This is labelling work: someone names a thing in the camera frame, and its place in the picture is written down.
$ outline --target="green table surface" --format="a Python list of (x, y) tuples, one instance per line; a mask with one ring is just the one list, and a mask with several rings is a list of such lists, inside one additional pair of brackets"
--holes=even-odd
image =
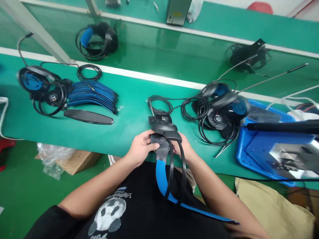
[[(125, 155), (134, 136), (150, 128), (148, 116), (151, 115), (151, 111), (146, 103), (149, 96), (185, 98), (198, 93), (196, 89), (103, 73), (100, 81), (119, 94), (118, 108), (121, 108), (119, 114), (115, 116), (103, 107), (94, 105), (76, 108), (112, 117), (115, 121), (113, 125), (76, 121), (64, 117), (63, 112), (51, 118), (38, 114), (32, 107), (28, 93), (19, 86), (16, 73), (23, 67), (21, 59), (8, 55), (0, 55), (0, 59), (2, 64), (0, 96), (9, 98), (9, 107), (2, 126), (4, 135), (103, 154)], [(40, 62), (28, 59), (28, 64), (39, 65)], [(46, 68), (62, 78), (78, 81), (75, 67), (48, 64)], [(93, 74), (93, 71), (87, 70), (85, 74)], [(181, 103), (182, 101), (172, 102), (173, 106)], [(256, 179), (264, 178), (239, 164), (235, 157), (237, 143), (233, 143), (220, 157), (214, 158), (221, 148), (203, 142), (197, 123), (184, 120), (179, 108), (173, 111), (171, 117), (178, 130), (186, 135), (195, 151), (216, 173)], [(216, 131), (209, 131), (207, 135), (212, 141), (221, 140), (220, 134)], [(154, 154), (150, 154), (148, 160), (153, 161), (154, 157)], [(176, 158), (175, 164), (180, 166), (180, 160)], [(307, 183), (307, 187), (319, 189), (319, 183)]]

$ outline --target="black handle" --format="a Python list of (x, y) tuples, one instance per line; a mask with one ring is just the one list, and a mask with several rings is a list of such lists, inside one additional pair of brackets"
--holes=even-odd
[(249, 123), (246, 127), (252, 131), (319, 134), (319, 119), (291, 123)]
[(309, 64), (309, 63), (303, 63), (303, 64), (300, 65), (300, 66), (297, 66), (297, 67), (295, 67), (295, 68), (292, 68), (292, 69), (288, 70), (287, 73), (291, 73), (291, 72), (293, 72), (293, 71), (295, 71), (295, 70), (299, 70), (300, 68), (303, 68), (303, 67), (307, 66), (308, 64)]
[(64, 116), (78, 120), (83, 121), (86, 123), (93, 123), (93, 124), (106, 124), (110, 125), (114, 123), (114, 120), (110, 117), (94, 113), (91, 111), (84, 111), (84, 110), (66, 110), (64, 111)]

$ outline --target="white wire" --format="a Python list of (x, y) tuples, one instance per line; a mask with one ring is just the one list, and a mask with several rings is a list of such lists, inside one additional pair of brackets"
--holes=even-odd
[(286, 102), (285, 99), (283, 99), (283, 102), (285, 103), (285, 105), (287, 106), (287, 108), (290, 110), (290, 112), (292, 112), (292, 113), (293, 113), (295, 116), (297, 116), (299, 119), (305, 120), (305, 118), (303, 117), (302, 113), (299, 114), (299, 113), (297, 113), (296, 111), (294, 111), (294, 109), (291, 108), (291, 107), (287, 104), (287, 102)]
[(289, 98), (289, 97), (291, 97), (291, 96), (294, 96), (294, 95), (297, 95), (297, 94), (300, 94), (300, 93), (303, 93), (303, 92), (306, 92), (306, 91), (315, 89), (315, 88), (317, 88), (317, 87), (319, 87), (319, 85), (316, 85), (316, 86), (307, 88), (307, 89), (302, 90), (302, 91), (298, 91), (298, 92), (296, 92), (296, 93), (293, 93), (293, 94), (287, 95), (287, 96), (285, 96), (285, 97), (283, 97), (283, 98), (281, 98), (281, 99), (278, 99), (278, 100), (276, 100), (276, 101), (270, 103), (270, 104), (267, 106), (266, 110), (269, 109), (273, 104), (276, 104), (278, 101), (281, 101), (281, 100), (287, 99), (287, 98)]
[(0, 97), (0, 100), (2, 100), (2, 101), (0, 101), (0, 103), (6, 102), (6, 105), (5, 105), (4, 108), (3, 108), (3, 111), (2, 111), (2, 114), (1, 114), (1, 118), (0, 118), (0, 136), (1, 136), (2, 138), (5, 138), (5, 139), (24, 140), (24, 139), (8, 138), (8, 137), (6, 137), (6, 136), (4, 136), (4, 135), (2, 134), (1, 127), (2, 127), (3, 120), (4, 120), (4, 116), (5, 116), (5, 114), (6, 114), (6, 111), (7, 111), (8, 105), (9, 105), (9, 99), (6, 98), (6, 97)]
[(300, 100), (300, 99), (304, 99), (304, 100), (309, 100), (311, 103), (313, 103), (314, 105), (317, 105), (318, 103), (315, 102), (313, 99), (307, 98), (307, 97), (288, 97), (289, 99), (296, 99), (296, 100)]

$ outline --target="green floor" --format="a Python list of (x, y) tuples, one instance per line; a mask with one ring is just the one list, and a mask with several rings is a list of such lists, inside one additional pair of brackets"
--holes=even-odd
[[(35, 142), (17, 141), (13, 148), (0, 154), (0, 165), (7, 168), (0, 173), (0, 238), (20, 239), (28, 232), (34, 221), (50, 206), (58, 204), (68, 193), (102, 172), (110, 164), (107, 155), (102, 155), (96, 165), (79, 174), (61, 175), (60, 181), (46, 175), (37, 154)], [(234, 177), (219, 175), (224, 183), (234, 190)], [(271, 184), (283, 192), (285, 187)]]

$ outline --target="black t-shirt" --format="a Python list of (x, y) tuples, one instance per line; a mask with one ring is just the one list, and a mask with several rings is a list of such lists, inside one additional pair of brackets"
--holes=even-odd
[[(171, 192), (179, 198), (181, 173), (174, 169)], [(183, 202), (201, 210), (189, 183)], [(85, 221), (52, 206), (33, 225), (25, 239), (230, 238), (223, 223), (166, 201), (157, 188), (155, 164), (144, 162), (108, 196)]]

